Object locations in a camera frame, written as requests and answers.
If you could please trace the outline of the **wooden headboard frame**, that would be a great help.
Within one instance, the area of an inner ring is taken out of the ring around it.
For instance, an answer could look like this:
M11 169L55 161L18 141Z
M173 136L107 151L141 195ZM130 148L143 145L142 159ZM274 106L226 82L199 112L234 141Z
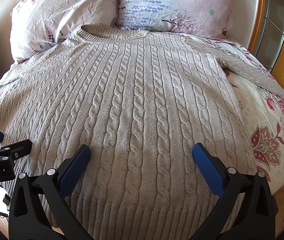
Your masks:
M284 0L257 0L248 50L284 89Z

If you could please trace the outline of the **beige cable knit sweater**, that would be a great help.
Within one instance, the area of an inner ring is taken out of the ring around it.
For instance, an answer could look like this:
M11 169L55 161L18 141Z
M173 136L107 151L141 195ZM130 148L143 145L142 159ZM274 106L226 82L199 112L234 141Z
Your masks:
M217 55L186 34L84 25L0 79L4 145L33 148L15 173L92 157L67 199L95 239L187 239L217 198L192 157L258 172L239 101Z

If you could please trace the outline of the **blue lavender print pillow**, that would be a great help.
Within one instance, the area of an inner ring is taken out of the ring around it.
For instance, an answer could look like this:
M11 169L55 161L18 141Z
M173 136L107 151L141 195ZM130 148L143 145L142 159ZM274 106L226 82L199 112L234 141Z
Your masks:
M117 26L222 41L232 28L232 0L118 0Z

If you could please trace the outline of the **white headboard panel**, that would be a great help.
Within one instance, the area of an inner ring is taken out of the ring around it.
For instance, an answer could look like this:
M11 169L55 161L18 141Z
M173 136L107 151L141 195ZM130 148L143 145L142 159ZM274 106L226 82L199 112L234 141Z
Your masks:
M258 2L259 0L232 0L233 25L226 34L246 49L252 38Z

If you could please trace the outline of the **pink floral pillow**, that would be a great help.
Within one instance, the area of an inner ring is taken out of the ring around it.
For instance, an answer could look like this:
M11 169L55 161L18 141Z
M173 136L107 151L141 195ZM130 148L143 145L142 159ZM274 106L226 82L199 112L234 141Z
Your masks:
M84 24L111 26L116 17L117 0L21 0L11 11L12 58L25 61Z

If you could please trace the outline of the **floral bed sheet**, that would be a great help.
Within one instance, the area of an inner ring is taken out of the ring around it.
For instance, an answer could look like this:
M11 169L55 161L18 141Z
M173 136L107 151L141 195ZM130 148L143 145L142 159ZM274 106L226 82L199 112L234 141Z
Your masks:
M284 185L284 98L255 84L256 76L274 78L244 46L186 35L201 48L218 56L239 101L258 171L265 173L271 192Z

